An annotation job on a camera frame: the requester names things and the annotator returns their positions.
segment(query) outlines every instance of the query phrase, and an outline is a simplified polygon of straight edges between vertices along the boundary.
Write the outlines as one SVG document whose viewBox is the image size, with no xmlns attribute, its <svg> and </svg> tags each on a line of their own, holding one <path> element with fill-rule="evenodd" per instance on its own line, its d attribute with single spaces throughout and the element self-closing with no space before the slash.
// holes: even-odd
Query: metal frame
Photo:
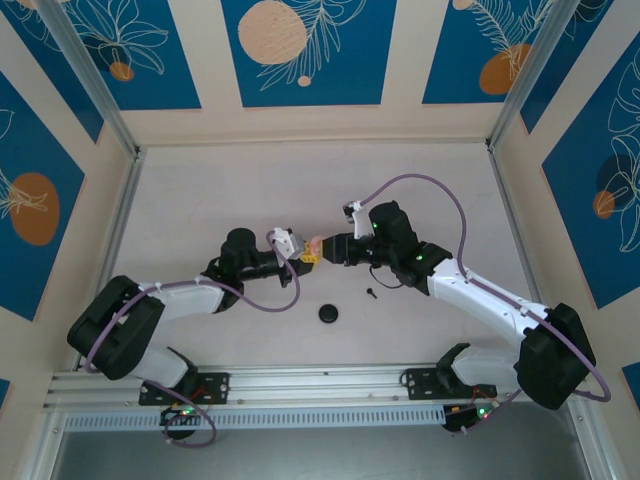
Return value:
<svg viewBox="0 0 640 480">
<path fill-rule="evenodd" d="M 138 145 L 133 134 L 125 123 L 120 109 L 104 79 L 100 75 L 89 52 L 76 33 L 67 17 L 64 8 L 57 0 L 34 0 L 38 15 L 51 32 L 51 36 L 60 47 L 60 51 L 73 69 L 76 77 L 91 98 L 91 101 L 104 118 L 105 122 L 122 145 L 122 148 L 134 158 L 138 153 Z"/>
<path fill-rule="evenodd" d="M 63 8 L 56 0 L 34 1 L 45 25 L 51 31 L 75 74 L 105 121 L 113 129 L 118 141 L 133 159 L 98 279 L 98 289 L 101 289 L 113 272 L 144 164 L 145 152 L 140 154 L 140 149 L 124 122 L 115 100 Z M 502 178 L 500 162 L 495 157 L 495 148 L 518 115 L 579 2 L 580 0 L 567 0 L 556 2 L 554 5 L 540 30 L 534 44 L 535 48 L 505 100 L 487 141 L 498 189 L 534 301 L 540 300 L 539 289 L 527 256 L 526 244 L 520 234 L 517 215 L 513 211 L 509 192 Z M 225 412 L 234 415 L 243 415 L 242 412 L 255 414 L 265 410 L 318 412 L 327 408 L 343 409 L 343 411 L 347 409 L 351 412 L 361 412 L 362 410 L 357 409 L 363 408 L 368 409 L 367 411 L 391 409 L 399 412 L 407 408 L 421 407 L 422 409 L 435 408 L 439 411 L 437 409 L 443 404 L 465 402 L 464 400 L 409 401 L 406 389 L 399 383 L 400 374 L 407 368 L 424 366 L 433 365 L 305 368 L 205 367 L 201 371 L 225 371 L 233 375 L 233 383 L 228 392 L 228 405 L 216 407 L 216 412 L 221 412 L 221 415 Z M 44 480 L 51 477 L 62 434 L 70 419 L 74 416 L 77 418 L 78 412 L 108 414 L 112 417 L 114 415 L 131 416 L 132 412 L 137 415 L 157 412 L 157 407 L 137 405 L 140 385 L 139 380 L 130 378 L 111 382 L 105 377 L 91 376 L 81 372 L 55 374 L 45 400 L 43 413 L 39 418 L 40 441 L 35 455 L 24 469 L 22 478 Z M 526 397 L 521 397 L 523 398 L 518 398 L 517 401 L 528 401 Z M 582 399 L 572 399 L 568 404 L 591 476 L 611 480 L 627 478 L 599 413 Z"/>
<path fill-rule="evenodd" d="M 527 60 L 516 76 L 496 119 L 496 123 L 491 129 L 491 133 L 489 133 L 488 144 L 490 150 L 496 148 L 512 122 L 520 114 L 520 109 L 531 93 L 580 1 L 564 0 L 555 2 L 551 7 L 549 16 L 540 27 L 540 32 L 533 42 L 533 47 L 527 56 Z"/>
</svg>

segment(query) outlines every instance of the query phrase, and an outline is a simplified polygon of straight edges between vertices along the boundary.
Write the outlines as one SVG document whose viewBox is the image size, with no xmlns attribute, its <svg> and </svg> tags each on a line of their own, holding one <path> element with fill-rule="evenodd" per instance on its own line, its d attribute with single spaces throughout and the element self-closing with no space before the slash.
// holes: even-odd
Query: white table surface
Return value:
<svg viewBox="0 0 640 480">
<path fill-rule="evenodd" d="M 193 278 L 217 257 L 228 231 L 247 227 L 267 249 L 273 227 L 306 239 L 349 232 L 341 206 L 363 199 L 389 178 L 423 173 L 446 183 L 465 208 L 465 264 L 520 295 L 528 289 L 482 144 L 314 142 L 151 148 L 142 171 L 115 274 L 137 282 Z M 456 251 L 460 219 L 450 199 L 421 180 L 390 187 L 419 239 Z M 378 270 L 381 280 L 394 277 Z M 321 263 L 301 278 L 291 310 L 263 313 L 238 302 L 218 315 L 195 315 L 162 325 L 154 341 L 199 365 L 380 364 L 437 361 L 468 341 L 503 346 L 479 320 L 455 307 L 402 288 L 386 290 L 367 267 Z M 366 294 L 373 288 L 378 299 Z M 293 286 L 276 278 L 249 282 L 245 293 L 268 306 L 284 305 Z M 318 319 L 325 303 L 338 320 Z"/>
</svg>

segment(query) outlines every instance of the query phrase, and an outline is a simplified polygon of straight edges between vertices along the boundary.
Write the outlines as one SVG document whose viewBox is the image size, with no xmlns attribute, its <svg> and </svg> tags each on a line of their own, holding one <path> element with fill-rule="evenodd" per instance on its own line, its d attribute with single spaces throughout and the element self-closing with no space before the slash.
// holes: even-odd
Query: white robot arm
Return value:
<svg viewBox="0 0 640 480">
<path fill-rule="evenodd" d="M 350 222 L 356 225 L 357 233 L 325 239 L 323 257 L 347 267 L 362 263 L 373 268 L 387 266 L 402 285 L 466 311 L 513 347 L 498 354 L 465 350 L 468 344 L 457 349 L 461 353 L 446 368 L 455 373 L 458 382 L 466 386 L 517 384 L 537 403 L 559 408 L 589 370 L 536 319 L 560 331 L 595 364 L 578 314 L 564 304 L 551 309 L 526 301 L 470 271 L 438 245 L 419 241 L 406 213 L 394 201 L 374 207 L 366 224 L 362 203 L 343 207 L 348 219 L 357 215 Z"/>
<path fill-rule="evenodd" d="M 446 366 L 456 382 L 466 386 L 517 382 L 537 403 L 559 408 L 588 369 L 535 318 L 562 331 L 595 364 L 580 318 L 570 307 L 560 304 L 550 309 L 528 302 L 466 269 L 443 248 L 418 241 L 396 202 L 377 205 L 368 218 L 360 202 L 346 205 L 344 212 L 354 223 L 355 233 L 323 240 L 322 256 L 326 260 L 345 266 L 388 266 L 403 285 L 479 318 L 513 347 L 511 352 L 494 355 L 488 361 L 491 352 L 485 351 L 480 358 L 477 350 L 467 349 L 468 344 L 462 349 L 458 346 L 457 358 Z M 275 249 L 259 252 L 251 231 L 233 230 L 221 247 L 219 259 L 210 262 L 203 276 L 189 282 L 163 286 L 138 285 L 127 277 L 112 279 L 74 324 L 68 342 L 110 379 L 134 375 L 179 388 L 197 369 L 178 352 L 150 344 L 155 328 L 190 314 L 227 310 L 238 300 L 247 280 L 278 276 L 286 286 L 292 274 L 283 266 L 283 258 L 288 259 L 288 267 L 297 276 L 312 270 L 314 262 L 305 258 L 308 246 L 302 238 L 276 229 L 271 240 Z M 114 313 L 134 297 L 138 297 L 138 303 L 127 319 L 114 323 Z"/>
</svg>

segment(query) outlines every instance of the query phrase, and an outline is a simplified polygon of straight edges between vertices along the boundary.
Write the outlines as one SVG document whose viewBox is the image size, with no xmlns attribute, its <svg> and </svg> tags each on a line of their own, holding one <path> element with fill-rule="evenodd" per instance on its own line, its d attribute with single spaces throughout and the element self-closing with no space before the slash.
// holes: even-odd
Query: black round disc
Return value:
<svg viewBox="0 0 640 480">
<path fill-rule="evenodd" d="M 326 305 L 320 307 L 318 316 L 324 323 L 333 323 L 338 319 L 338 309 L 335 307 L 335 305 L 327 303 Z"/>
</svg>

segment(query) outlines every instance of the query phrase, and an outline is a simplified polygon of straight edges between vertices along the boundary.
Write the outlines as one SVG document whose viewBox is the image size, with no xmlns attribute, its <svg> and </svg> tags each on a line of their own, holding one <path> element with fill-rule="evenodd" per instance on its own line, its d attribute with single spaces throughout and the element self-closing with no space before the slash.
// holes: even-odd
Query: beige wall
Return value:
<svg viewBox="0 0 640 480">
<path fill-rule="evenodd" d="M 221 2 L 170 0 L 202 110 L 134 111 L 123 116 L 143 145 L 485 138 L 500 103 L 421 104 L 450 1 L 398 0 L 380 106 L 243 109 Z"/>
<path fill-rule="evenodd" d="M 0 378 L 11 389 L 0 413 L 0 478 L 18 476 L 54 371 L 68 368 L 66 332 L 95 293 L 105 242 L 129 160 L 107 128 L 97 145 L 0 14 L 0 71 L 67 150 L 85 181 L 36 319 L 0 308 Z"/>
<path fill-rule="evenodd" d="M 638 34 L 638 18 L 637 0 L 615 0 L 531 136 L 518 119 L 497 151 L 543 299 L 578 310 L 609 382 L 613 400 L 598 405 L 630 478 L 640 472 L 640 413 L 621 368 L 640 360 L 640 290 L 596 309 L 541 165 Z"/>
</svg>

